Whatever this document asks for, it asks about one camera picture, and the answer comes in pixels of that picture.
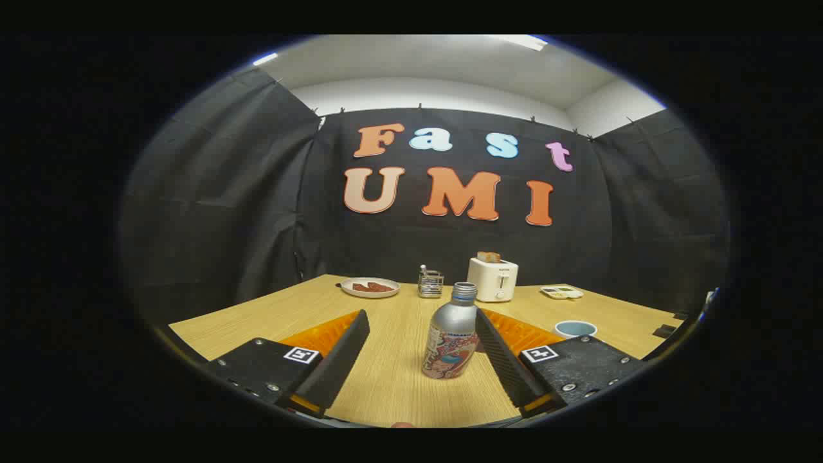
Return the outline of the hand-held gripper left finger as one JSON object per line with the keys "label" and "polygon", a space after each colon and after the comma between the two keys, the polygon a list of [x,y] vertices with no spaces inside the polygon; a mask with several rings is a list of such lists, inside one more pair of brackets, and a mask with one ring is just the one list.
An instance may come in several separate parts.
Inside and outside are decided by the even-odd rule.
{"label": "hand-held gripper left finger", "polygon": [[284,340],[249,340],[205,369],[258,401],[324,418],[369,334],[367,313],[354,311]]}

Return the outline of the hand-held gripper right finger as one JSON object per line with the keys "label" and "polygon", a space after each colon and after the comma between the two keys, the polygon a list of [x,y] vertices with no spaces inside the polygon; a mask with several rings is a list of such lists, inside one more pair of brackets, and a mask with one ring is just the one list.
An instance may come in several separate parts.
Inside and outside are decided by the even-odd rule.
{"label": "hand-held gripper right finger", "polygon": [[565,339],[487,309],[477,311],[476,333],[523,418],[589,401],[646,366],[591,334]]}

